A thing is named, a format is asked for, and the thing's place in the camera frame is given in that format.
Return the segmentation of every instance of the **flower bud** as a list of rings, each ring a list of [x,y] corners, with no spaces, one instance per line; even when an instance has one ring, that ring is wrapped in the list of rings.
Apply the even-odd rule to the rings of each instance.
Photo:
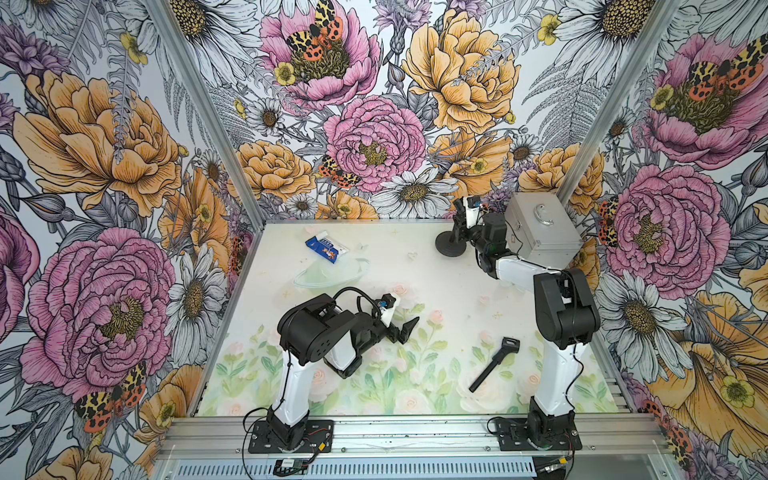
[[[24,180],[24,166],[13,155],[0,148],[0,180],[19,182]]]
[[[118,215],[120,215],[123,220],[132,222],[139,216],[139,206],[132,199],[122,197],[118,204]]]
[[[760,158],[747,166],[741,174],[741,184],[741,194],[745,197],[768,185],[768,154],[760,155]]]
[[[54,194],[39,194],[21,199],[35,215],[49,223],[70,221],[74,211],[67,207],[64,199]]]

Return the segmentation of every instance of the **black cable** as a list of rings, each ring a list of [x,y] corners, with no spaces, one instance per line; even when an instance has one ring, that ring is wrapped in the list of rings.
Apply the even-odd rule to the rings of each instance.
[[[361,289],[355,287],[355,286],[345,286],[338,292],[336,292],[336,295],[333,296],[333,299],[336,300],[339,298],[339,296],[344,292],[357,292],[362,296],[364,299],[368,300],[368,302],[373,306],[372,313],[375,313],[375,315],[372,315],[375,319],[380,319],[382,317],[382,310],[379,307],[379,304],[376,303],[370,296],[368,296],[368,293],[363,292]]]

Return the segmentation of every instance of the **pink peony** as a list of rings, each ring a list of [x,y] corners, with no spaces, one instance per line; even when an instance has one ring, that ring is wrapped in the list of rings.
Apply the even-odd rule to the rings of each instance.
[[[0,342],[24,308],[24,284],[40,266],[38,246],[27,230],[0,210]]]
[[[276,69],[280,64],[290,64],[293,76],[283,81],[288,94],[299,109],[322,110],[326,105],[341,105],[355,95],[367,94],[373,89],[379,74],[381,48],[376,35],[368,37],[360,28],[355,9],[347,14],[337,2],[333,2],[336,16],[343,23],[341,40],[325,51],[324,58],[308,62],[294,54],[286,39],[298,31],[308,31],[315,23],[315,8],[307,15],[295,12],[286,17],[282,12],[275,17],[265,17],[259,35],[265,68]]]
[[[175,280],[165,252],[135,230],[65,247],[29,290],[37,336],[24,347],[22,377],[79,399],[110,391],[140,362],[155,373],[170,350],[165,307]]]
[[[356,98],[323,125],[328,155],[339,168],[358,175],[364,192],[377,192],[381,183],[424,161],[426,142],[416,115],[386,98]]]
[[[645,279],[661,298],[675,300],[704,285],[725,260],[730,228],[719,215],[720,194],[689,165],[647,165],[619,195],[614,217],[618,246],[608,264]]]
[[[714,38],[705,41],[694,35],[667,62],[667,71],[657,73],[652,108],[642,124],[644,143],[652,151],[706,170],[725,167],[768,134],[766,72],[741,91],[728,88],[703,101],[690,98],[691,65],[701,61],[721,65],[746,47],[746,43],[730,47],[729,39],[718,44]]]

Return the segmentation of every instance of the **pink rose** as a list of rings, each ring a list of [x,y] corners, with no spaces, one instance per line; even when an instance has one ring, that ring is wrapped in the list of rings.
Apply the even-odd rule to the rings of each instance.
[[[667,300],[694,293],[728,251],[730,228],[720,200],[712,179],[690,165],[642,167],[619,195],[618,247],[607,248],[611,269],[656,285]]]
[[[170,351],[165,308],[175,280],[165,252],[128,228],[54,254],[29,290],[36,336],[24,347],[22,378],[80,399],[111,391],[141,362],[155,373]]]
[[[24,308],[24,285],[40,266],[40,253],[24,227],[0,210],[0,342]]]
[[[327,154],[339,168],[361,178],[357,187],[377,192],[381,183],[424,161],[426,141],[416,115],[392,101],[372,95],[352,100],[342,114],[323,125]]]

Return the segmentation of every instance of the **floral wallpaper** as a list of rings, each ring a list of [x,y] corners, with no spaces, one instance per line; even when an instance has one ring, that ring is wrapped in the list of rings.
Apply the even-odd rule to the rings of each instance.
[[[656,2],[170,3],[284,220],[556,190]],[[604,337],[688,478],[768,475],[766,34],[760,0],[681,2],[568,207]]]
[[[140,14],[0,2],[6,478],[151,476],[253,241],[167,57],[141,47]]]

